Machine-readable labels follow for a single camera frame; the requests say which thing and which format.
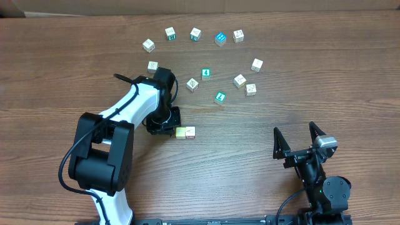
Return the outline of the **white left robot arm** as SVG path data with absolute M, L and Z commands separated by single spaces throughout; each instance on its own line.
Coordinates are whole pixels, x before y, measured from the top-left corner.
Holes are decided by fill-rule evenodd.
M 133 224 L 125 187 L 133 160 L 134 131 L 145 125 L 152 134 L 172 136 L 181 125 L 173 106 L 178 81 L 170 69 L 159 67 L 152 78 L 115 78 L 131 85 L 114 106 L 78 120 L 74 142 L 62 159 L 58 178 L 68 191 L 91 196 L 99 213 L 97 224 Z

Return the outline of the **red D wooden block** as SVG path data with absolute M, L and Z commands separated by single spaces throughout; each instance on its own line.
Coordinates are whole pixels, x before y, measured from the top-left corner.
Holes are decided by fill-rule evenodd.
M 186 139 L 194 139 L 196 137 L 196 128 L 194 126 L 186 127 L 185 137 Z

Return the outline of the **red E wooden block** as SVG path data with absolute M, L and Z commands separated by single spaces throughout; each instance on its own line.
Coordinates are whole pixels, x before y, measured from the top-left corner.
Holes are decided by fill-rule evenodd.
M 255 96 L 256 95 L 256 85 L 255 84 L 247 84 L 245 95 L 246 96 Z

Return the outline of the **wooden block yellow blue side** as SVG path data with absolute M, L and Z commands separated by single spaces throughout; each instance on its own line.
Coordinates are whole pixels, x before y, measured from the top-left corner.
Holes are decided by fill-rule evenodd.
M 151 53 L 155 49 L 155 43 L 150 39 L 145 40 L 142 46 L 148 53 Z

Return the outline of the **number 2 wooden block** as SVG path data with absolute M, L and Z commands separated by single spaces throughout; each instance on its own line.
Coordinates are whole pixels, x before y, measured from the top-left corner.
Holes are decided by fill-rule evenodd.
M 186 87 L 191 91 L 194 92 L 198 87 L 199 87 L 199 83 L 191 78 L 187 83 L 186 83 Z

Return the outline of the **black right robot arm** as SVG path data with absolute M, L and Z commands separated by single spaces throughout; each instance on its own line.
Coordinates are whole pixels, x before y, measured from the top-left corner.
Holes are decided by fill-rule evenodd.
M 282 132 L 274 128 L 273 158 L 284 159 L 284 168 L 294 168 L 303 188 L 289 196 L 279 207 L 275 216 L 267 216 L 273 224 L 352 224 L 348 210 L 351 182 L 342 176 L 327 177 L 323 163 L 338 148 L 334 136 L 323 132 L 314 122 L 309 123 L 312 144 L 299 151 L 292 151 Z M 299 209 L 296 215 L 281 215 L 285 205 L 305 193 L 309 207 Z

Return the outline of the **yellow top wooden block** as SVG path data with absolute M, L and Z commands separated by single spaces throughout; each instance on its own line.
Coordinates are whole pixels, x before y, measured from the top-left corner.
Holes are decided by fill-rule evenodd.
M 177 139 L 185 139 L 186 138 L 186 128 L 185 127 L 177 127 L 175 136 Z

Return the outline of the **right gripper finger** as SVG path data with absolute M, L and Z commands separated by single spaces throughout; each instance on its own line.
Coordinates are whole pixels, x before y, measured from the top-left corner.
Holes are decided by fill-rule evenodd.
M 311 141 L 313 147 L 323 147 L 326 133 L 323 132 L 313 121 L 309 123 Z
M 285 154 L 291 152 L 291 148 L 286 142 L 284 136 L 278 127 L 274 128 L 274 148 L 273 148 L 273 158 L 274 159 L 284 159 Z

